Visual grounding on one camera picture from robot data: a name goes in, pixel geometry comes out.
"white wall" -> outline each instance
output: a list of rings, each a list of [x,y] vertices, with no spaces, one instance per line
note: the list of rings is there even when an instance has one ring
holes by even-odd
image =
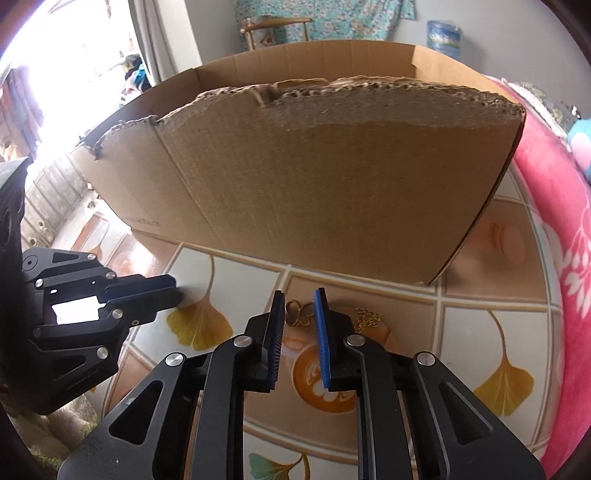
[[[162,27],[178,72],[202,64],[184,0],[157,0]]]
[[[425,45],[428,20],[453,20],[464,33],[462,61],[512,81],[532,82],[591,117],[591,67],[541,0],[416,0],[393,40]]]
[[[186,8],[203,63],[242,51],[234,0],[186,0]]]

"pink blanket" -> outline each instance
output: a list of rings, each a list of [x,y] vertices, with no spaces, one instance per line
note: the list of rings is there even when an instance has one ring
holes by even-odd
[[[564,307],[564,377],[542,458],[550,477],[591,424],[591,189],[561,141],[525,107],[528,116],[514,164],[542,220],[557,233],[563,257],[558,274]]]

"teal floral fabric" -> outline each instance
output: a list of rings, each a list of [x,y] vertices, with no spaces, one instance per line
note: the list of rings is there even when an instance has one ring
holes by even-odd
[[[310,17],[310,40],[386,40],[399,18],[414,20],[414,0],[237,0],[236,20],[259,15]],[[277,43],[302,40],[302,26],[275,29]]]

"gray curtain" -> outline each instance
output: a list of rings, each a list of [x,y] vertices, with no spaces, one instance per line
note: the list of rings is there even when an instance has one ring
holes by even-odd
[[[139,50],[153,85],[178,73],[157,0],[128,0]]]

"cardboard box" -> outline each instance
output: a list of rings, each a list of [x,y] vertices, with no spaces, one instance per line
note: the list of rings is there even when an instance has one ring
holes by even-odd
[[[329,84],[358,75],[390,78]],[[134,229],[428,284],[492,198],[524,120],[494,83],[435,51],[319,41],[182,72],[72,159]]]

